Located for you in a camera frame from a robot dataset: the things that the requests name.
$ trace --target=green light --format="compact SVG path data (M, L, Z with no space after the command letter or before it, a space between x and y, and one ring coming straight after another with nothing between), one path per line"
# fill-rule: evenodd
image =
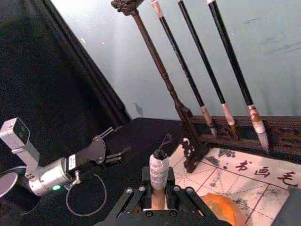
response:
M60 189L60 188L61 188L60 185L55 185L55 186L53 186L52 190L56 191L56 190L58 190L58 189Z

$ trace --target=red character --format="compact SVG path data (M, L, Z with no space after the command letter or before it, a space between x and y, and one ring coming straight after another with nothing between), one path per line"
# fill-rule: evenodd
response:
M269 167L264 166L262 169L256 170L254 175L264 175L264 178L266 178L269 175Z
M285 184L285 185L291 185L287 182L285 182L285 180L293 180L292 179L292 174L295 174L295 172L289 172L289 173L284 173L283 176L281 178L278 178L279 180L282 180L282 182Z
M248 164L248 162L247 162L247 160L245 160L244 162L240 163L240 166L236 166L235 168L239 168L238 171L246 170L246 169L248 169L246 166L247 164Z

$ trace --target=robotic arm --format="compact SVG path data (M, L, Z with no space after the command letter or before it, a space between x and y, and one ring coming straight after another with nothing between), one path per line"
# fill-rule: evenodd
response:
M12 153L26 164L26 187L36 196L43 196L56 187L80 183L78 169L87 170L91 165L89 162L99 166L120 163L127 150L106 156L103 138L113 131L112 127L107 129L94 137L87 148L69 157L62 157L45 167L39 166L40 154L29 141L30 131L21 119L5 121L0 129L0 138L11 148Z

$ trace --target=metal mount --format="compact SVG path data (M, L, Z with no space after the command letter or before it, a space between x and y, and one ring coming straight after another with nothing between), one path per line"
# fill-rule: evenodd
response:
M192 187L181 189L179 186L175 186L174 171L171 167L166 186L168 210L149 210L151 208L149 167L143 168L142 182L143 185L138 189L131 187L125 189L107 218L95 226L231 226L231 224L219 220Z

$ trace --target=black cloth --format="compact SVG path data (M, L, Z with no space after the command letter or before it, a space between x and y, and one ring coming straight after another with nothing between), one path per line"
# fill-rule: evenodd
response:
M77 217L70 213L65 204L64 189L52 191L41 198L38 206L28 215L20 219L14 214L15 225L24 226L93 226L103 221L127 187L137 188L141 184L142 168L149 166L150 155L160 146L166 133L173 137L171 144L164 147L171 155L178 146L181 136L181 122L139 118L119 129L106 144L112 153L132 147L131 158L123 165L106 169L95 167L86 175L96 173L106 185L108 200L104 208L90 217ZM78 213L89 213L97 209L103 202L103 187L98 179L84 181L71 191L70 205Z
M31 131L41 166L130 121L49 0L0 1L0 126L14 117ZM0 141L0 171L22 164Z

